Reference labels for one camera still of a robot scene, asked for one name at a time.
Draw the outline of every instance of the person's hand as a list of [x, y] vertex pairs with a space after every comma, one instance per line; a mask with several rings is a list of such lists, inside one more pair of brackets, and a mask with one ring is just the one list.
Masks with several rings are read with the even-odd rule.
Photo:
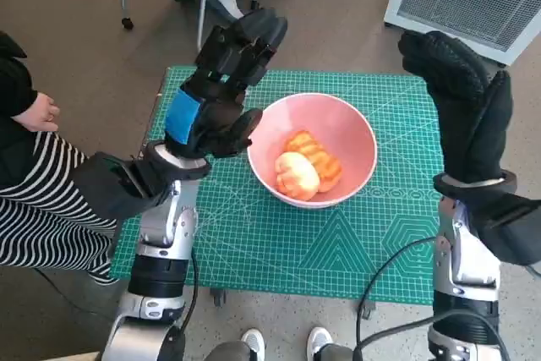
[[34, 103], [12, 119], [32, 132], [57, 131], [58, 125], [54, 120], [58, 114], [60, 109], [54, 104], [54, 100], [44, 93], [38, 93]]
[[407, 31], [398, 49], [404, 69], [426, 81], [438, 111], [445, 173], [463, 183], [501, 178], [513, 108], [509, 74], [490, 80], [479, 55], [439, 31]]

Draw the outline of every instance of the pink bowl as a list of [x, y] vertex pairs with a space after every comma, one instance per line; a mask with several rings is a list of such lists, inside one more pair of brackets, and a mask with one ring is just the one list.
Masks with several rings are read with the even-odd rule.
[[[286, 139], [300, 130], [312, 133], [343, 168], [342, 179], [333, 189], [307, 202], [276, 190], [275, 161]], [[275, 101], [263, 112], [251, 139], [248, 159], [255, 176], [278, 199], [305, 209], [333, 206], [356, 194], [372, 177], [378, 155], [366, 118], [349, 103], [320, 93], [300, 93]]]

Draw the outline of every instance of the black jacket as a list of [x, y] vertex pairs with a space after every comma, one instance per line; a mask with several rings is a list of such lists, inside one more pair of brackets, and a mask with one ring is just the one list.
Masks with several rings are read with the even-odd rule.
[[0, 31], [0, 188], [22, 181], [35, 162], [35, 134], [11, 118], [37, 97], [28, 69], [17, 58], [26, 58], [25, 52]]

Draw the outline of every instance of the blue tape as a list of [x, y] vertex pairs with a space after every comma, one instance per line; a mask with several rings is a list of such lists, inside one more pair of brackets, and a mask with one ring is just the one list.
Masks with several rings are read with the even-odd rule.
[[166, 115], [166, 131], [180, 144], [187, 144], [201, 104], [182, 88], [172, 100]]

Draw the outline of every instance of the black cable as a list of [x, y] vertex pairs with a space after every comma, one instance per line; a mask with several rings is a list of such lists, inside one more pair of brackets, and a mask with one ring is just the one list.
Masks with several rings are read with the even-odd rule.
[[531, 276], [533, 276], [534, 278], [538, 278], [538, 279], [541, 279], [541, 272], [539, 272], [538, 270], [536, 270], [535, 268], [533, 268], [533, 266], [531, 265], [526, 265], [526, 271], [528, 271], [530, 273]]
[[511, 361], [511, 358], [509, 357], [509, 352], [507, 351], [507, 347], [505, 346], [503, 340], [501, 339], [500, 334], [495, 329], [495, 327], [490, 323], [490, 321], [486, 317], [480, 315], [479, 313], [476, 313], [472, 310], [467, 310], [467, 309], [447, 310], [446, 312], [441, 313], [439, 315], [427, 317], [426, 319], [421, 319], [421, 320], [414, 321], [411, 323], [406, 323], [405, 325], [399, 325], [398, 327], [392, 327], [390, 329], [380, 331], [379, 333], [375, 333], [372, 336], [365, 338], [364, 340], [362, 340], [361, 342], [357, 344], [357, 346], [355, 347], [355, 350], [353, 351], [353, 359], [357, 361], [362, 361], [363, 348], [367, 347], [369, 344], [373, 342], [378, 341], [381, 338], [392, 336], [397, 333], [402, 333], [404, 331], [408, 331], [411, 329], [415, 329], [423, 325], [431, 325], [432, 323], [436, 323], [443, 319], [447, 319], [448, 317], [451, 317], [451, 316], [470, 316], [470, 317], [475, 317], [481, 320], [495, 335], [496, 340], [498, 341], [498, 346], [500, 347], [500, 354], [501, 354], [502, 360]]
[[102, 315], [99, 312], [95, 312], [93, 310], [88, 310], [88, 309], [82, 308], [78, 304], [72, 302], [72, 300], [70, 298], [68, 298], [65, 294], [63, 294], [63, 292], [57, 287], [57, 285], [52, 281], [52, 279], [49, 278], [49, 276], [45, 275], [45, 273], [43, 271], [38, 270], [37, 268], [33, 268], [33, 270], [35, 272], [37, 272], [38, 275], [40, 275], [43, 279], [45, 279], [47, 281], [47, 283], [52, 287], [52, 289], [54, 289], [54, 291], [56, 293], [58, 293], [58, 295], [60, 295], [60, 297], [62, 299], [64, 299], [72, 308], [77, 309], [79, 312], [83, 312], [83, 313], [86, 313], [88, 315], [98, 316], [98, 317], [101, 317], [104, 320], [107, 320], [108, 322], [112, 322], [111, 318], [109, 318], [109, 317], [107, 317], [105, 315]]
[[366, 302], [366, 299], [369, 297], [370, 291], [374, 287], [375, 283], [377, 282], [378, 278], [383, 274], [383, 271], [387, 269], [387, 267], [392, 264], [394, 260], [396, 260], [397, 257], [399, 257], [404, 251], [410, 249], [411, 247], [419, 244], [428, 243], [430, 241], [434, 241], [436, 237], [427, 237], [427, 238], [421, 238], [420, 240], [413, 241], [412, 243], [405, 245], [401, 249], [399, 249], [396, 253], [394, 253], [372, 276], [372, 279], [370, 280], [368, 286], [366, 289], [364, 289], [363, 296], [361, 297], [361, 301], [358, 304], [357, 307], [357, 329], [355, 331], [355, 337], [357, 338], [357, 342], [361, 342], [361, 315], [363, 313], [364, 303]]
[[194, 268], [194, 295], [192, 296], [192, 303], [189, 304], [188, 313], [186, 318], [183, 321], [183, 324], [180, 327], [180, 336], [186, 331], [188, 327], [189, 320], [192, 318], [192, 313], [195, 309], [195, 304], [197, 303], [197, 294], [199, 291], [199, 268], [197, 267], [197, 261], [195, 260], [195, 252], [192, 250], [192, 266]]

